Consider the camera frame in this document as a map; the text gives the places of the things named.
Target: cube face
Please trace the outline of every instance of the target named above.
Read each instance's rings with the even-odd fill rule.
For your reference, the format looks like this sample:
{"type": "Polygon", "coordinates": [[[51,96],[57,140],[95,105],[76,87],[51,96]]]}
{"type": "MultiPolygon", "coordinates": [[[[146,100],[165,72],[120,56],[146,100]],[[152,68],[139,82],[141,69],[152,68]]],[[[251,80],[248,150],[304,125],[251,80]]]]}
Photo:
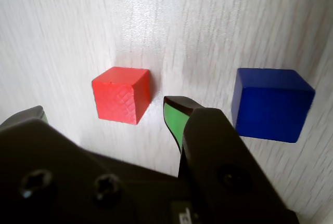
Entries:
{"type": "Polygon", "coordinates": [[[92,81],[98,117],[137,124],[150,104],[149,71],[113,67],[92,81]]]}
{"type": "Polygon", "coordinates": [[[238,69],[234,128],[241,136],[296,142],[314,94],[292,70],[238,69]]]}

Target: blue cube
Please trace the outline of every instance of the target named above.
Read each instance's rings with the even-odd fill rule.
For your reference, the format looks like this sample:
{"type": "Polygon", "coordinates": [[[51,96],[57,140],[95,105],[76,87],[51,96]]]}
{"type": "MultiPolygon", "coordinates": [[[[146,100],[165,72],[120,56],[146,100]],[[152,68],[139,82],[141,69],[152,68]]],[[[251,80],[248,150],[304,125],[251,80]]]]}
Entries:
{"type": "Polygon", "coordinates": [[[240,136],[297,142],[315,90],[294,70],[239,68],[232,117],[240,136]]]}

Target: red cube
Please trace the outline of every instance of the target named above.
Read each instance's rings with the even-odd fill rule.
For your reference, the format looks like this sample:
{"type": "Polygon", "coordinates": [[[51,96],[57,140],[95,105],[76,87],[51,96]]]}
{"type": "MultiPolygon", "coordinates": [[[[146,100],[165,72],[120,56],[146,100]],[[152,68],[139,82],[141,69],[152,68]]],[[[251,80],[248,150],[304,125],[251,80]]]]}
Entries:
{"type": "Polygon", "coordinates": [[[100,119],[137,124],[150,104],[146,69],[112,67],[92,86],[100,119]]]}

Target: screw head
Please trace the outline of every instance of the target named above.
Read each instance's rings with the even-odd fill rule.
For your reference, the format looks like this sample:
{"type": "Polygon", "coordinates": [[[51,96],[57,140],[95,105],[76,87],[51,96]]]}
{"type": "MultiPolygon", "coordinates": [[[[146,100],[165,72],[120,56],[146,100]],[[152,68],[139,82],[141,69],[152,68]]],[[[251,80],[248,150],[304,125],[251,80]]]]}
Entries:
{"type": "Polygon", "coordinates": [[[217,171],[220,183],[234,191],[248,191],[252,187],[250,174],[243,168],[235,165],[224,165],[217,171]]]}
{"type": "Polygon", "coordinates": [[[120,193],[119,179],[113,174],[101,175],[94,181],[94,188],[96,200],[113,200],[120,193]]]}
{"type": "Polygon", "coordinates": [[[52,182],[53,175],[49,170],[37,169],[23,177],[19,191],[24,198],[31,198],[36,193],[49,188],[52,182]]]}

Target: white surface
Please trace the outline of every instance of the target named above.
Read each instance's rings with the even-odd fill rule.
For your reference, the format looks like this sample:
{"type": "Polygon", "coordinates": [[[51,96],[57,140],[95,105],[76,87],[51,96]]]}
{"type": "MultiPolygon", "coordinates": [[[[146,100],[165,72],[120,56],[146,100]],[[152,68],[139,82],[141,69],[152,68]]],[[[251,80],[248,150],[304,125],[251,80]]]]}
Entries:
{"type": "Polygon", "coordinates": [[[296,144],[245,138],[301,223],[332,222],[333,0],[0,0],[0,121],[42,105],[95,152],[176,175],[164,95],[230,118],[238,67],[295,69],[316,97],[296,144]],[[155,96],[137,126],[99,120],[91,80],[146,68],[155,96]]]}

